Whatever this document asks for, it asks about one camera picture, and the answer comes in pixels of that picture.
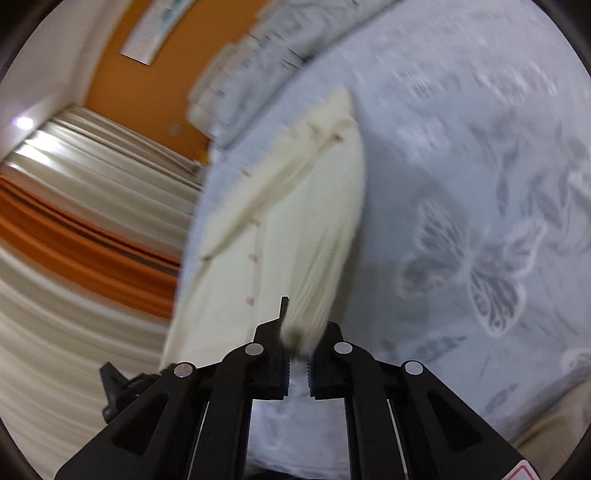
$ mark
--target ceiling light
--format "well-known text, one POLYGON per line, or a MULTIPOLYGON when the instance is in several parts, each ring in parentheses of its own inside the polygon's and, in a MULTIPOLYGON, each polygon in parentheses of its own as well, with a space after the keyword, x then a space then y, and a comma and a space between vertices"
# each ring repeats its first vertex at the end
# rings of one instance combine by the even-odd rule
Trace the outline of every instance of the ceiling light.
POLYGON ((16 116, 12 119, 12 124, 21 130, 30 130, 33 128, 33 120, 26 116, 16 116))

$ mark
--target white butterfly pattern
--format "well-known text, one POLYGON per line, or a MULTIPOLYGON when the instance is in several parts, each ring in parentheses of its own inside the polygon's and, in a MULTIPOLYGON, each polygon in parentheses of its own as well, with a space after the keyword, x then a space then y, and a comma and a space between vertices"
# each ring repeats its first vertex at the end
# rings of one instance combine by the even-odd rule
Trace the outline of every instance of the white butterfly pattern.
POLYGON ((420 253, 404 262, 397 275, 397 293, 422 296, 448 283, 465 283, 476 317, 487 334, 501 336, 519 319, 525 288, 519 279, 535 264, 547 230, 544 220, 519 223, 503 242, 481 242, 472 248, 453 218, 432 202, 418 209, 415 244, 420 253))

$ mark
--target cream garment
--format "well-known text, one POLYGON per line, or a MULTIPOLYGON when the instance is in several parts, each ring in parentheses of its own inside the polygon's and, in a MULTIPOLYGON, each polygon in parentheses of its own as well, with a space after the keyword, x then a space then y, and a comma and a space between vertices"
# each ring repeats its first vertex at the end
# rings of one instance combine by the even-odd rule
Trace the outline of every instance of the cream garment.
POLYGON ((290 297, 282 338, 310 353, 326 325, 363 205, 361 137, 346 89, 276 140, 207 226, 200 268, 161 366, 219 362, 290 297))

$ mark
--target white ceiling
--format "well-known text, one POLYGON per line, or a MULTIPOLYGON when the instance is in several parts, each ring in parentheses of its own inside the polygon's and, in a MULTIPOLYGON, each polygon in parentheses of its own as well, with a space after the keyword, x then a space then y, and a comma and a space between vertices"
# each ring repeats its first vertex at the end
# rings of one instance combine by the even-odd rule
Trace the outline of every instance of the white ceiling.
POLYGON ((95 67, 132 0, 64 0, 35 30, 0 83, 0 159, 70 103, 84 104, 95 67))

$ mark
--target orange wall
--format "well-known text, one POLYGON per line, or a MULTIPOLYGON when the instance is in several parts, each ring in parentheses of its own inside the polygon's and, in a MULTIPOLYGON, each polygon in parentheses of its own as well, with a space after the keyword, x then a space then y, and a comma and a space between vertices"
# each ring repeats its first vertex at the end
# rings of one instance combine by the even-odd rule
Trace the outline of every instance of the orange wall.
POLYGON ((119 52, 152 0, 134 0, 96 69, 85 107, 201 160, 208 139, 185 120, 187 94, 203 68, 228 42, 255 24, 268 0, 197 0, 173 29, 152 65, 119 52), (181 130, 172 136, 173 123, 181 130))

